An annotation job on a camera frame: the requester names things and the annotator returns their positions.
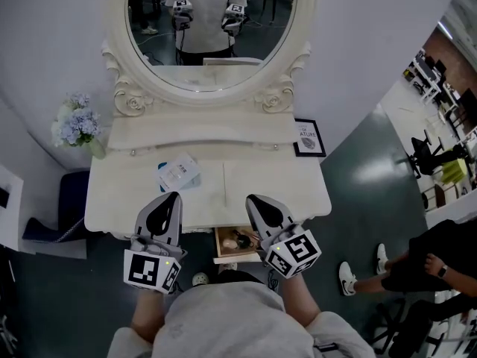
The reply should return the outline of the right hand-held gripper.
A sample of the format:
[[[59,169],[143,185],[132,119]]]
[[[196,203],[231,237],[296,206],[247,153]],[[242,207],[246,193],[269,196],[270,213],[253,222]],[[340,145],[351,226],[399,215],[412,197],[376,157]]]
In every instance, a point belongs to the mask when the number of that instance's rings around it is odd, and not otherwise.
[[[260,237],[263,263],[285,279],[309,269],[322,254],[312,232],[293,224],[293,215],[283,203],[251,194],[245,199],[245,209]]]

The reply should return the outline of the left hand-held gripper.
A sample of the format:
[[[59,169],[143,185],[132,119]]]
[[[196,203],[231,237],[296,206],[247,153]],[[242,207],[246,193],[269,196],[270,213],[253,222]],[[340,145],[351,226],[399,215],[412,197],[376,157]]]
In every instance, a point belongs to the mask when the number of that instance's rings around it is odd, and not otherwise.
[[[188,254],[178,246],[182,219],[183,202],[178,192],[164,193],[139,212],[135,225],[139,236],[134,236],[124,251],[126,284],[165,295],[171,292],[181,260]]]

